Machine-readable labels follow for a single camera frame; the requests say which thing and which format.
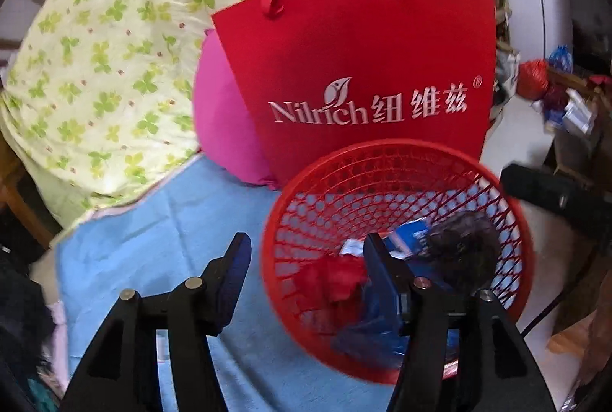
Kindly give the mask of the blue plastic bag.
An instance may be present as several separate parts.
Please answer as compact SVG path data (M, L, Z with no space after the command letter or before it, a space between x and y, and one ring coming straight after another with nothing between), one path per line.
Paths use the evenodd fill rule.
M399 370L408 349L408 336L399 336L385 319L370 280L363 287L362 302L361 319L340 329L332 348L371 368Z

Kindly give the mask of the black plastic bag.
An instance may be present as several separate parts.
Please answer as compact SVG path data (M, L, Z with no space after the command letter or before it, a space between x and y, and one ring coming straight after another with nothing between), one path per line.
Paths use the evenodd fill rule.
M437 222L427 234L426 257L457 293L488 289L500 252L498 231L483 212L456 213Z

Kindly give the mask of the red plastic bag strip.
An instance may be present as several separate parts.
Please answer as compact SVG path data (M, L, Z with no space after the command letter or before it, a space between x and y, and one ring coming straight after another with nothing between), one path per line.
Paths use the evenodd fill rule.
M293 277L298 307L322 316L334 331L356 324L362 316L367 279L363 257L326 254L304 264Z

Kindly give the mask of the long white medicine box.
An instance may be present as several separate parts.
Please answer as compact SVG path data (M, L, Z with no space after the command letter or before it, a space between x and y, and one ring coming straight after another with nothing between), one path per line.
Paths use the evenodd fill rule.
M392 257L405 260L419 254L426 247L430 228L425 220L408 221L398 226L391 233L382 237L383 244ZM339 250L340 254L350 254L354 257L363 256L364 241L347 239Z

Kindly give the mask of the black fuzzy garment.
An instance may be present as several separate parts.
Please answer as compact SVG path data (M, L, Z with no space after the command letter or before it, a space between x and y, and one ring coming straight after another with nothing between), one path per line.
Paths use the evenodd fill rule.
M54 329L41 286L1 257L1 356L34 373Z

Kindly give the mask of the red plastic mesh basket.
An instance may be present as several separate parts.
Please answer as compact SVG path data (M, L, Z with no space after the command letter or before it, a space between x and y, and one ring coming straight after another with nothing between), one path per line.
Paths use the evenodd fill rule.
M462 211L483 212L499 234L501 252L491 289L511 321L520 319L533 280L533 244L518 202L478 161L418 140L354 145L300 172L269 215L260 247L261 276L272 307L290 336L335 371L393 384L397 370L371 368L332 348L334 331L297 304L293 277L304 264L340 254L347 239L382 236L405 222L435 225Z

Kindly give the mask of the blue bed blanket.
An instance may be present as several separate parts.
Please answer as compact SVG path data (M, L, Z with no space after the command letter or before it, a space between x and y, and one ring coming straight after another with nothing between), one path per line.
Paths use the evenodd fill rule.
M237 232L253 257L232 321L208 342L231 411L383 411L392 389L319 363L286 333L265 293L259 244L278 194L199 157L131 210L89 220L55 247L73 373L123 289L166 293L220 257Z

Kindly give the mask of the red Nilrich shopping bag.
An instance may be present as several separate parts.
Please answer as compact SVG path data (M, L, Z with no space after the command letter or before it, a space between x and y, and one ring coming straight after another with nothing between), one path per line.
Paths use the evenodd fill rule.
M371 140L481 155L494 0L245 0L213 22L278 185Z

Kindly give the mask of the pink pillow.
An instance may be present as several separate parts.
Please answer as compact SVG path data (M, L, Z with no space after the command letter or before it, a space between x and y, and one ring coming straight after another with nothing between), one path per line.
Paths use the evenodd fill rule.
M246 184L278 186L215 30L204 33L193 117L199 147L208 159Z

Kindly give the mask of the green clover patterned quilt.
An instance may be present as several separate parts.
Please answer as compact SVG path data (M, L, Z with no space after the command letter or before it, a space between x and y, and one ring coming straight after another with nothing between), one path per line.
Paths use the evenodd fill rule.
M204 34L240 1L45 1L8 73L1 129L63 228L137 200L196 152Z

